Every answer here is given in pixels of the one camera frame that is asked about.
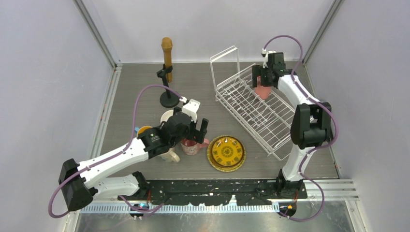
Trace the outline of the pink floral cup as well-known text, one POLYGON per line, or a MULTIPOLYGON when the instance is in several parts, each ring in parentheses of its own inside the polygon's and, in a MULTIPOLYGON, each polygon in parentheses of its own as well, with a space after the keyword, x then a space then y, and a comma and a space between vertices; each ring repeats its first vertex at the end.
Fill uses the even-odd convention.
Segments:
POLYGON ((205 148, 209 145, 210 141, 204 139, 202 143, 198 143, 193 140, 184 139, 181 141, 182 150, 186 155, 196 155, 199 153, 200 149, 205 148))

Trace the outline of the pink plastic cup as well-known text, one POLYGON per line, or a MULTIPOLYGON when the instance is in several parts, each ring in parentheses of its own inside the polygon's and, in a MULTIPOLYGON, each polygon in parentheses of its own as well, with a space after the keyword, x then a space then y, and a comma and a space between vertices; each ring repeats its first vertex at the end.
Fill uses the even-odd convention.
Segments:
POLYGON ((262 100, 266 100, 271 93, 271 87, 257 86, 254 91, 262 100))

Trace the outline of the beige ceramic bowl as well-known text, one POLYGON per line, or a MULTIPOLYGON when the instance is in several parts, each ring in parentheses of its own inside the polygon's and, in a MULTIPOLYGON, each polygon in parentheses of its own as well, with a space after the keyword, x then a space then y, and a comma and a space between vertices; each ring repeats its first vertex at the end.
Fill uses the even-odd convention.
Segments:
POLYGON ((161 119, 160 119, 160 123, 161 125, 165 124, 168 119, 173 116, 174 111, 173 110, 168 110, 165 113, 162 114, 161 119))

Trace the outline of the cream floral cup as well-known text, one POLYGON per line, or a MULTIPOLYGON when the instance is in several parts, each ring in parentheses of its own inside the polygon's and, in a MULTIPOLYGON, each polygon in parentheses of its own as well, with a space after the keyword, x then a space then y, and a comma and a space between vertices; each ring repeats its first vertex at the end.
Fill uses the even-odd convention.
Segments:
POLYGON ((175 152, 175 148, 170 148, 166 153, 160 154, 159 157, 165 162, 180 162, 179 155, 175 152))

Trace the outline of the blue patterned bowl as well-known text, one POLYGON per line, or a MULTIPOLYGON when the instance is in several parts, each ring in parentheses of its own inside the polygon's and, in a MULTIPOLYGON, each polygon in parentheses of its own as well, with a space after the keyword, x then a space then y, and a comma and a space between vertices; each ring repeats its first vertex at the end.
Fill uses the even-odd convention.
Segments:
POLYGON ((151 129, 151 126, 142 126, 142 127, 135 127, 134 131, 135 131, 135 136, 139 136, 141 133, 145 132, 148 129, 151 129))

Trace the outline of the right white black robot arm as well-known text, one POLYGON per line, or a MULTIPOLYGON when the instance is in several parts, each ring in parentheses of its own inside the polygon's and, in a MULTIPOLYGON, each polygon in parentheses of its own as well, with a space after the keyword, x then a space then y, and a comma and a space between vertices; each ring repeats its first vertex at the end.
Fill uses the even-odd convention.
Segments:
POLYGON ((286 67, 282 52, 263 50, 262 57, 262 64, 252 66, 252 86, 275 87, 294 108, 290 128, 292 150, 275 183, 278 196, 286 199, 301 189, 311 156, 330 138, 331 105, 309 93, 294 70, 286 67))

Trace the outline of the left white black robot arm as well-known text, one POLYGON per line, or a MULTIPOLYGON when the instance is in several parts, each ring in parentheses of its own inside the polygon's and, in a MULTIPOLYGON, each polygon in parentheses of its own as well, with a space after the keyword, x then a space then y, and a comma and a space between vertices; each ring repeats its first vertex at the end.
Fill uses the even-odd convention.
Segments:
POLYGON ((98 198, 133 196, 143 200, 148 194, 148 187, 141 173, 123 177, 111 175, 163 155, 184 139, 203 143, 208 124, 208 119, 203 118, 200 129, 197 129, 197 123, 191 116, 176 112, 160 125, 144 130, 130 142, 104 155, 81 162, 66 160, 58 183, 68 211, 82 209, 98 198))

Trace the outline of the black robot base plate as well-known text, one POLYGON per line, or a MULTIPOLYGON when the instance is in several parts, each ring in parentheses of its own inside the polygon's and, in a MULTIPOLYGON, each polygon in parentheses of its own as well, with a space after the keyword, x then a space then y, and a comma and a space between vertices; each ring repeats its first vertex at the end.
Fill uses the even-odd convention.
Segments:
POLYGON ((141 190, 126 199, 181 206, 218 206, 236 200, 239 206, 250 206, 269 205, 273 200, 307 197, 304 186, 299 190, 284 188, 279 191, 274 179, 180 179, 148 180, 141 190))

